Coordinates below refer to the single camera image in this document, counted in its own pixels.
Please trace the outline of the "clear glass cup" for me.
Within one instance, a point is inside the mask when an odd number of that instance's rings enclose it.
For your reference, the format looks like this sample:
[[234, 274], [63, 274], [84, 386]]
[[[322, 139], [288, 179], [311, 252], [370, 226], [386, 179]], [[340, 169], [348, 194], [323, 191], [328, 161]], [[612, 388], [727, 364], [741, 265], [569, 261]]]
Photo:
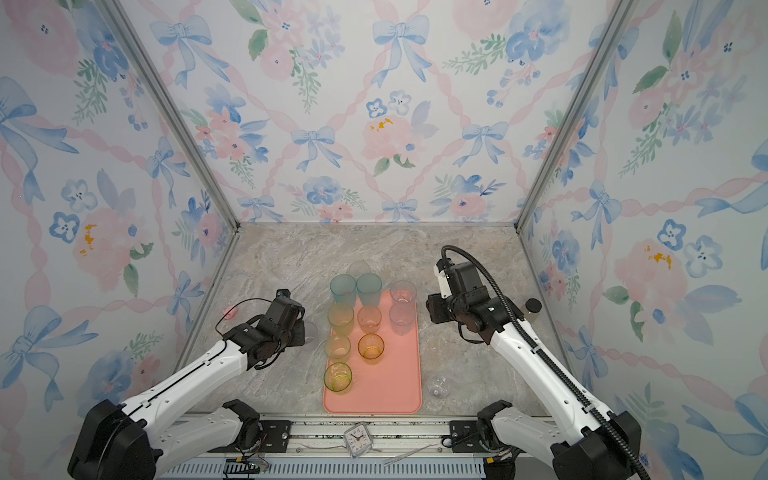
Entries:
[[389, 319], [391, 328], [397, 335], [406, 335], [416, 323], [416, 307], [413, 303], [395, 302], [390, 307]]
[[305, 321], [304, 322], [304, 328], [305, 328], [305, 346], [309, 346], [310, 344], [317, 341], [318, 337], [318, 328], [317, 326], [312, 323]]

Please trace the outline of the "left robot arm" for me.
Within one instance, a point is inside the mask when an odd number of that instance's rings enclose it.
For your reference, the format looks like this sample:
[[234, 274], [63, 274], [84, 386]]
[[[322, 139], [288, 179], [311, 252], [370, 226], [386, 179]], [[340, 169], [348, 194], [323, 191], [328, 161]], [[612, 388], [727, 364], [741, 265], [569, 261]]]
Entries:
[[67, 472], [73, 479], [157, 479], [210, 450], [246, 452], [265, 434], [259, 413], [242, 400], [196, 420], [180, 418], [214, 390], [263, 370], [305, 343], [304, 307], [287, 289], [265, 313], [234, 326], [213, 347], [166, 380], [121, 403], [103, 400], [85, 416]]

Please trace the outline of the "clear textured cup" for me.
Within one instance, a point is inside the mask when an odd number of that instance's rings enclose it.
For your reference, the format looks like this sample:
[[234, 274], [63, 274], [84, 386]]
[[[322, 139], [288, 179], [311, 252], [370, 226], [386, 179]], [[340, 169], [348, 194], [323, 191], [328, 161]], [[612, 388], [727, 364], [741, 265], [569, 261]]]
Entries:
[[398, 280], [390, 284], [389, 292], [394, 304], [412, 304], [417, 298], [416, 286], [407, 280]]

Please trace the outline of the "yellow-green textured cup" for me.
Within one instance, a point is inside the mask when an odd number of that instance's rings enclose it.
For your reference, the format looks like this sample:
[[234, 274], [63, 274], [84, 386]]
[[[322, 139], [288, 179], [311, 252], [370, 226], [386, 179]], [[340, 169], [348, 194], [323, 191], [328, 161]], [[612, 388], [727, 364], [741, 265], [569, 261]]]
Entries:
[[355, 325], [354, 309], [346, 303], [334, 303], [328, 310], [327, 320], [335, 334], [349, 336]]

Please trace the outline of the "green glass cup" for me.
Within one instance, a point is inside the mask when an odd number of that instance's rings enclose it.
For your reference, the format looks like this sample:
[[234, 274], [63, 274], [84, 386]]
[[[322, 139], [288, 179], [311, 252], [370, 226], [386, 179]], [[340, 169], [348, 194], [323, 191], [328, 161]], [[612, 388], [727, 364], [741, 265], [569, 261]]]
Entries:
[[351, 387], [353, 372], [348, 364], [335, 362], [330, 364], [323, 377], [325, 388], [333, 393], [341, 393]]

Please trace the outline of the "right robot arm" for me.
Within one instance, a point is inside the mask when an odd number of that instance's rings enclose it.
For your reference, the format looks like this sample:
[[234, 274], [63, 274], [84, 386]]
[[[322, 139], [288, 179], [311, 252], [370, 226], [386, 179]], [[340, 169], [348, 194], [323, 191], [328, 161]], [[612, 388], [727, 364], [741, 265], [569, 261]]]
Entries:
[[551, 420], [533, 418], [505, 400], [477, 414], [483, 446], [496, 453], [526, 453], [560, 479], [646, 479], [640, 460], [642, 430], [629, 413], [616, 413], [592, 395], [541, 342], [523, 312], [482, 269], [439, 260], [439, 290], [426, 307], [435, 324], [454, 322], [479, 336], [507, 361], [547, 409]]

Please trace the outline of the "yellow glass cup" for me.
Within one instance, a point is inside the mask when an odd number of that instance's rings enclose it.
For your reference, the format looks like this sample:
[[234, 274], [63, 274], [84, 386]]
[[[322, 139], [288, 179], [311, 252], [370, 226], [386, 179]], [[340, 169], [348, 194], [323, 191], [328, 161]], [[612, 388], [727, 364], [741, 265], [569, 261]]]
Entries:
[[357, 343], [357, 351], [366, 364], [377, 364], [385, 352], [385, 341], [376, 333], [364, 334]]

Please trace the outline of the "orange textured cup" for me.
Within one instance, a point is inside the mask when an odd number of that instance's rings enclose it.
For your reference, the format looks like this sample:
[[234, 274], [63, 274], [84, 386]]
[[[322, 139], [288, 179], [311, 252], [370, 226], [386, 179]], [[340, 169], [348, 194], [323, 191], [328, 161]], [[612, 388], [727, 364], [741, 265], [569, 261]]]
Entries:
[[364, 334], [376, 334], [381, 322], [382, 313], [377, 306], [363, 306], [357, 312], [357, 323]]

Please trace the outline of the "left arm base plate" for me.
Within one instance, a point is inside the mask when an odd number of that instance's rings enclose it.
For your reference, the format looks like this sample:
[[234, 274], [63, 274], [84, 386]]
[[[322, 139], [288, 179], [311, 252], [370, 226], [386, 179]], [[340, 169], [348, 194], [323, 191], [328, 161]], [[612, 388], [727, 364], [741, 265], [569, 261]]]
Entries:
[[231, 443], [210, 453], [286, 453], [292, 423], [288, 420], [260, 420], [246, 426]]

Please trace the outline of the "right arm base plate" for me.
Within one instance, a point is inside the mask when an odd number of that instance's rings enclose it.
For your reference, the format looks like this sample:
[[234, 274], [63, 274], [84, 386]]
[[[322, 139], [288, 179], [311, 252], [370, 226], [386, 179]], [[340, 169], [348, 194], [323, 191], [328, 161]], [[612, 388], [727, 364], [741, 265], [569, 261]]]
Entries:
[[517, 446], [502, 443], [491, 426], [481, 420], [450, 421], [449, 433], [442, 437], [440, 444], [453, 453], [478, 453], [491, 456], [524, 453], [524, 450]]

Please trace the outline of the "light green textured cup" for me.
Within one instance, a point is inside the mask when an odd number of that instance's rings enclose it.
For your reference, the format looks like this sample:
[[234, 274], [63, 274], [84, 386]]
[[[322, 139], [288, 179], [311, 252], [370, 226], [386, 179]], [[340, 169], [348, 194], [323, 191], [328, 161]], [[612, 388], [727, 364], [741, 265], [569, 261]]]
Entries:
[[351, 341], [348, 336], [332, 334], [325, 342], [324, 351], [327, 359], [333, 363], [347, 362], [351, 353]]

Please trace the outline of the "tall teal textured cup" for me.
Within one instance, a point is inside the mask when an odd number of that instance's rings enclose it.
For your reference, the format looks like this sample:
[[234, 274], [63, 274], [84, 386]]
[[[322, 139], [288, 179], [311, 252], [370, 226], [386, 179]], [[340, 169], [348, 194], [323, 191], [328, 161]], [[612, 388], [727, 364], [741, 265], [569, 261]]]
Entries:
[[336, 275], [330, 282], [330, 291], [337, 304], [346, 304], [352, 308], [357, 301], [357, 281], [349, 274]]

